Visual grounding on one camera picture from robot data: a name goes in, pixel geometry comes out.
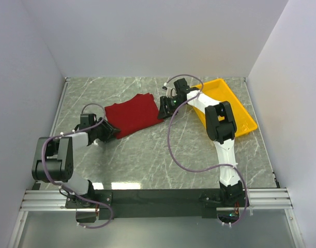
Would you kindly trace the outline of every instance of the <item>orange container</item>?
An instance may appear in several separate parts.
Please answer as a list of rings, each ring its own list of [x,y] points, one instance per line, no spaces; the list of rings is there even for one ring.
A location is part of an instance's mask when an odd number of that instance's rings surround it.
[[[243,105],[240,103],[240,101],[237,99],[235,94],[231,91],[231,89],[223,79],[215,79],[213,81],[204,83],[203,93],[217,101],[228,101],[230,103],[237,125],[237,131],[235,133],[236,137],[248,134],[249,132],[258,128],[256,122],[246,111],[246,109],[243,107]],[[205,114],[196,107],[193,108],[199,119],[201,120],[202,124],[206,128]]]

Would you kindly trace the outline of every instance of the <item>metal frame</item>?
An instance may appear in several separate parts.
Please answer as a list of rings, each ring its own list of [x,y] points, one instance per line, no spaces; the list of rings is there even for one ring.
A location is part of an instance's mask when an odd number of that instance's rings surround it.
[[[56,115],[53,121],[53,126],[50,132],[50,136],[54,134],[55,126],[59,117],[59,112],[64,100],[65,92],[68,86],[70,78],[65,78],[65,85],[61,94],[61,98],[58,104]],[[287,189],[248,189],[250,207],[248,210],[250,213],[253,209],[284,209],[288,218],[289,227],[297,248],[305,247],[302,233],[296,221],[293,206],[288,194]],[[18,218],[15,223],[13,233],[11,235],[8,247],[18,247],[23,228],[30,211],[95,211],[95,209],[66,209],[66,197],[60,195],[59,191],[33,191],[27,190],[24,194],[21,207],[19,210]],[[217,208],[217,210],[231,210],[231,208]]]

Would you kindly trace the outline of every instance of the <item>red cloth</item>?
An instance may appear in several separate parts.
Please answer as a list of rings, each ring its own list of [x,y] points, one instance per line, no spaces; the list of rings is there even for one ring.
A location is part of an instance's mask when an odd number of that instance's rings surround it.
[[[163,122],[158,119],[159,110],[152,94],[137,94],[124,103],[114,103],[105,107],[107,121],[121,129],[117,139],[128,136],[144,128]]]

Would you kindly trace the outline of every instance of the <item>gray marble surface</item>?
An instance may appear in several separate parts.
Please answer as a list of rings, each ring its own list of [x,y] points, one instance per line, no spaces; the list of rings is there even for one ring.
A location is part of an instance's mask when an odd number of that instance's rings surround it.
[[[191,85],[195,80],[186,78]],[[202,77],[204,82],[215,78]],[[57,119],[55,133],[72,130],[79,123],[84,105],[96,102],[103,106],[130,100],[137,93],[150,92],[159,106],[161,88],[167,77],[71,78]],[[225,79],[238,99],[255,119],[244,79]],[[102,116],[98,107],[89,112]],[[219,169],[190,173],[179,168],[167,149],[167,128],[170,119],[108,144],[95,142],[74,153],[74,169],[105,189],[189,189],[218,188]],[[206,168],[218,163],[213,142],[190,106],[176,116],[171,130],[172,150],[185,167]],[[235,141],[238,168],[250,188],[275,188],[274,174],[259,129]]]

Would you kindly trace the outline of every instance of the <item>purple cable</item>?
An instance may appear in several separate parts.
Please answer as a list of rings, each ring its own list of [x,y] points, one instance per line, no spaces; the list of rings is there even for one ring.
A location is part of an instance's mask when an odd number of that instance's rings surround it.
[[[106,208],[109,209],[109,211],[111,212],[111,216],[110,216],[110,218],[109,218],[104,224],[99,225],[99,226],[85,226],[85,225],[82,224],[82,223],[79,224],[80,226],[83,226],[83,227],[85,227],[85,228],[87,228],[87,229],[97,229],[97,228],[101,228],[101,227],[103,227],[103,226],[106,226],[106,225],[108,225],[108,224],[110,223],[110,221],[111,221],[111,220],[113,219],[113,217],[114,217],[113,209],[112,209],[109,205],[107,205],[107,204],[105,204],[105,203],[100,203],[100,202],[95,201],[95,200],[86,199],[86,198],[84,198],[84,197],[78,195],[78,194],[77,194],[76,192],[74,192],[73,190],[71,190],[71,189],[67,188],[66,186],[62,185],[62,183],[56,183],[56,182],[52,179],[52,177],[51,177],[51,175],[50,175],[50,173],[49,173],[49,171],[48,171],[48,168],[47,168],[47,165],[46,165],[46,160],[45,160],[46,148],[47,148],[48,143],[49,143],[51,140],[53,140],[53,139],[55,139],[55,138],[61,138],[61,137],[63,137],[63,136],[71,135],[71,134],[74,134],[74,133],[85,132],[85,131],[88,131],[88,130],[90,130],[90,129],[92,129],[92,128],[95,128],[95,127],[99,126],[100,124],[102,124],[102,122],[104,121],[104,119],[105,119],[105,117],[106,117],[106,112],[105,112],[104,107],[101,106],[101,105],[98,104],[98,103],[89,103],[89,104],[87,104],[86,106],[84,106],[84,107],[82,108],[81,114],[83,114],[84,110],[85,110],[88,106],[90,106],[90,105],[96,105],[96,106],[100,107],[100,108],[103,110],[104,116],[103,116],[102,120],[99,121],[98,123],[96,123],[95,125],[93,125],[93,126],[91,126],[91,127],[88,127],[88,128],[84,128],[84,129],[81,129],[81,130],[77,130],[77,131],[75,131],[75,132],[70,132],[70,133],[65,133],[65,134],[62,134],[62,135],[56,135],[56,136],[53,136],[53,137],[49,137],[49,138],[43,143],[43,147],[42,147],[42,151],[41,151],[41,159],[42,159],[42,165],[43,165],[43,169],[44,169],[45,175],[46,175],[47,179],[48,179],[53,185],[61,186],[62,189],[66,190],[66,191],[68,191],[68,192],[74,193],[74,195],[75,195],[77,198],[79,198],[79,199],[81,199],[81,200],[83,200],[83,201],[85,201],[85,202],[93,203],[93,204],[98,204],[98,205],[101,205],[102,207],[106,207]]]
[[[248,195],[247,195],[247,188],[246,188],[246,183],[245,183],[245,180],[243,178],[243,176],[241,175],[240,171],[234,167],[233,165],[231,164],[217,164],[217,165],[213,165],[209,168],[205,168],[205,169],[199,169],[199,170],[194,170],[194,169],[188,169],[188,168],[185,168],[183,165],[181,165],[177,159],[175,158],[174,154],[173,154],[173,151],[172,151],[172,148],[170,146],[170,129],[171,129],[171,126],[172,126],[172,123],[173,123],[173,120],[177,114],[177,112],[179,111],[179,109],[181,107],[183,107],[185,104],[187,104],[189,101],[192,101],[193,99],[199,97],[200,93],[202,92],[203,88],[204,88],[204,83],[203,81],[201,81],[198,77],[196,76],[193,76],[193,75],[190,75],[190,74],[180,74],[180,75],[176,75],[176,76],[173,76],[171,77],[170,79],[168,79],[167,81],[167,84],[173,80],[174,78],[176,77],[179,77],[179,76],[189,76],[189,77],[192,77],[196,80],[198,80],[200,83],[201,83],[201,89],[200,91],[198,92],[198,94],[188,100],[186,100],[185,102],[183,102],[180,106],[178,106],[178,108],[175,110],[171,120],[170,120],[170,123],[169,123],[169,126],[168,126],[168,131],[167,131],[167,145],[168,145],[168,150],[169,150],[169,153],[170,153],[170,156],[172,157],[172,159],[174,160],[174,162],[182,169],[188,171],[188,172],[193,172],[193,173],[198,173],[198,172],[206,172],[206,171],[209,171],[210,169],[215,169],[215,168],[218,168],[218,167],[221,167],[221,166],[227,166],[227,167],[232,167],[235,169],[235,171],[237,172],[237,174],[239,175],[241,181],[243,182],[243,185],[244,185],[244,190],[245,190],[245,207],[244,207],[244,213],[239,217],[239,219],[237,221],[235,221],[234,223],[232,223],[231,225],[235,225],[236,223],[238,223],[242,218],[243,218],[243,215],[245,215],[246,213],[246,209],[247,209],[247,204],[248,204]]]

